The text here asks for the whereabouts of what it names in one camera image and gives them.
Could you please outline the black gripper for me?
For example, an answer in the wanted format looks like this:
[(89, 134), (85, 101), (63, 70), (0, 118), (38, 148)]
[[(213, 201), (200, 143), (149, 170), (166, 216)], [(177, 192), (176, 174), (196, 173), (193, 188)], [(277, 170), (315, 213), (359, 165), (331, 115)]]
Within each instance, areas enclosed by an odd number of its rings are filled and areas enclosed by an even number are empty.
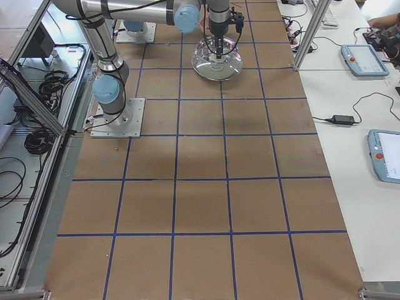
[(227, 33), (228, 29), (226, 27), (211, 27), (210, 31), (213, 35), (215, 55), (218, 59), (221, 59), (223, 55), (224, 35)]

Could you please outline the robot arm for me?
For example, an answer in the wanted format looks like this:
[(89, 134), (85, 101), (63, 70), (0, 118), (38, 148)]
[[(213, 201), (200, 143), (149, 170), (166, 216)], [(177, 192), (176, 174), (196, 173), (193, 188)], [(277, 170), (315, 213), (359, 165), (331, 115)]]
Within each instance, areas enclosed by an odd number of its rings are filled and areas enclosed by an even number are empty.
[(229, 1), (54, 1), (66, 14), (66, 19), (80, 22), (84, 35), (94, 51), (102, 74), (118, 78), (120, 88), (125, 88), (120, 69), (124, 61), (115, 48), (105, 20), (123, 20), (134, 23), (156, 23), (174, 26), (182, 33), (193, 32), (200, 20), (201, 6), (209, 11), (211, 40), (218, 58), (227, 56), (235, 48), (224, 52), (224, 35), (235, 24), (236, 12)]
[(148, 32), (148, 25), (146, 22), (124, 20), (122, 23), (127, 34), (130, 36), (142, 36)]

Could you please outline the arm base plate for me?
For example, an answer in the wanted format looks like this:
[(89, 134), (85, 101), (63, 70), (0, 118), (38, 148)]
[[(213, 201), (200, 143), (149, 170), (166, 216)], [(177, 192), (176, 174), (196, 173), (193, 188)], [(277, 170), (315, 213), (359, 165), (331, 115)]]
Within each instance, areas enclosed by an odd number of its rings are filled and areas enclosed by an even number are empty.
[(151, 44), (156, 35), (156, 24), (145, 22), (140, 31), (128, 31), (125, 23), (120, 24), (116, 33), (116, 42), (118, 44)]
[(90, 136), (92, 138), (139, 138), (143, 123), (146, 100), (144, 98), (129, 98), (121, 115), (115, 116), (103, 113), (97, 105), (97, 113), (101, 117), (94, 120)]

